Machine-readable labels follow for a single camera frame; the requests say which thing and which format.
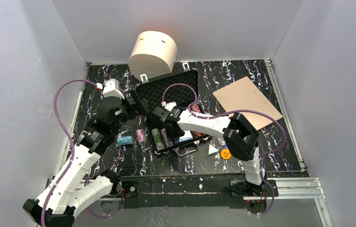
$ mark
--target poker chip stack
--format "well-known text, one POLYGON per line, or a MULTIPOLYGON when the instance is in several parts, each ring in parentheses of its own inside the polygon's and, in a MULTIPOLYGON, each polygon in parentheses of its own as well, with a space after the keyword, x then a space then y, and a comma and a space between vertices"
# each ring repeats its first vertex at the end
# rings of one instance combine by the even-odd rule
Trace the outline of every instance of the poker chip stack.
POLYGON ((121 136, 117 139, 118 145, 129 145, 133 144, 133 137, 131 136, 121 136))
MULTIPOLYGON (((196 112, 196 113, 201 113, 200 107, 197 104, 192 105, 191 106, 191 110, 193 112, 196 112)), ((193 132, 193 137, 194 138, 198 138, 198 137, 204 136, 204 135, 205 135, 204 133, 201 133, 201 132, 198 132, 198 131, 194 131, 193 132)))
POLYGON ((165 130, 165 129, 162 129, 162 130, 161 130, 161 136, 163 137, 165 146, 166 146, 167 148, 168 148, 168 147, 172 147, 172 146, 174 145, 174 142, 172 142, 172 140, 169 140, 169 139, 168 139, 168 136, 166 135, 166 130, 165 130))
POLYGON ((157 151, 165 149, 165 145, 163 143, 163 138, 161 137, 161 133, 159 129, 151 130, 151 135, 153 135, 154 143, 156 145, 157 151))
POLYGON ((138 138, 138 144, 139 145, 145 145, 146 144, 146 134, 144 133, 143 129, 136 130, 136 138, 138 138))

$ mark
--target cable connector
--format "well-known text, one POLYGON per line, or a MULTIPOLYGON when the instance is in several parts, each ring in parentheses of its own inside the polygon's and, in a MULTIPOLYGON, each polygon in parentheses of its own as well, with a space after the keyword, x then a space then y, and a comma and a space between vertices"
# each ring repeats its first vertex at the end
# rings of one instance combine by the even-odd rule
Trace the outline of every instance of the cable connector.
POLYGON ((97 90, 97 91, 103 90, 103 84, 96 83, 96 90, 97 90))

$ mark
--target blue poker chip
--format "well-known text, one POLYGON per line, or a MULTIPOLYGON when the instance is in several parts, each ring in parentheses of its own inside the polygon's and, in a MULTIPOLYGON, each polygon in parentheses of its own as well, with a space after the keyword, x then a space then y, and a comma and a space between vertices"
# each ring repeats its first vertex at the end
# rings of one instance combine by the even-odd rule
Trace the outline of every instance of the blue poker chip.
POLYGON ((118 145, 130 145, 133 144, 133 137, 131 136, 122 136, 117 139, 118 145))

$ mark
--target white label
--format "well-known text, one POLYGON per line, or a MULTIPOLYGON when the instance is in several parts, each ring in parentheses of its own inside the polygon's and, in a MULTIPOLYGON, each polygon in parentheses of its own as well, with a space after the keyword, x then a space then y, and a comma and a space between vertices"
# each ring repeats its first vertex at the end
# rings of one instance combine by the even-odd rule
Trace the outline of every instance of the white label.
POLYGON ((122 113, 122 109, 118 110, 117 112, 115 112, 115 116, 122 113))

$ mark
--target black marbled table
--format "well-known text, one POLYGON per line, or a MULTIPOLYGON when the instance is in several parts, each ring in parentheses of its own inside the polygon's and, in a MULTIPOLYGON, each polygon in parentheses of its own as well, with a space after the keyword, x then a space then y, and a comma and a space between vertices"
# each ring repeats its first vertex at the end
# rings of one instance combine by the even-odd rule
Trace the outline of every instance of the black marbled table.
MULTIPOLYGON (((243 77, 249 77, 269 101, 279 110, 271 80, 267 74, 267 68, 263 60, 244 61, 207 61, 190 62, 190 68, 199 70, 199 96, 202 109, 207 114, 223 113, 224 109, 213 96, 213 92, 235 82, 243 77)), ((181 63, 176 63, 175 70, 182 70, 181 63)), ((93 82, 104 83, 109 79, 117 79, 123 92, 135 87, 140 82, 131 74, 127 64, 119 65, 92 65, 89 66, 87 79, 93 82)), ((92 86, 85 85, 80 108, 77 116, 74 135, 79 135, 86 122, 96 111, 101 101, 100 92, 96 92, 92 86)), ((287 131, 284 120, 279 121, 287 131)), ((134 136, 139 128, 145 128, 143 117, 128 121, 122 126, 120 133, 123 136, 134 136)), ((282 142, 282 135, 276 126, 270 125, 261 129, 260 152, 270 151, 282 142)), ((288 143, 283 151, 265 158, 267 171, 287 172, 300 171, 301 167, 295 153, 294 146, 288 136, 288 143)), ((236 158, 224 160, 219 154, 208 156, 208 146, 202 145, 196 153, 178 157, 171 154, 159 157, 154 154, 154 148, 148 141, 140 146, 137 141, 131 146, 118 146, 112 144, 101 159, 92 167, 90 176, 112 169, 122 176, 140 175, 192 175, 192 174, 229 174, 243 170, 242 163, 236 158)))

